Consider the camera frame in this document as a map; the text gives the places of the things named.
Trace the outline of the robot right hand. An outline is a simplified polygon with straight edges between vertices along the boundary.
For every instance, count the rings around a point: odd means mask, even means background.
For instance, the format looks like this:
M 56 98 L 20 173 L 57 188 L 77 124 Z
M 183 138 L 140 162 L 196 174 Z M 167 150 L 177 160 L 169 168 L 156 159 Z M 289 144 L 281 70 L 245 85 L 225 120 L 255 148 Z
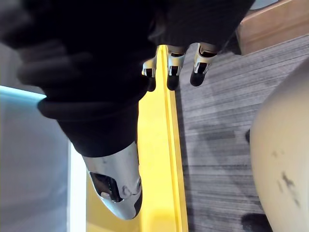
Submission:
M 139 101 L 154 90 L 153 60 L 171 48 L 176 87 L 190 44 L 219 52 L 251 0 L 3 0 L 0 41 L 22 60 L 18 79 L 39 87 L 41 114 L 82 155 L 98 197 L 118 218 L 142 204 Z

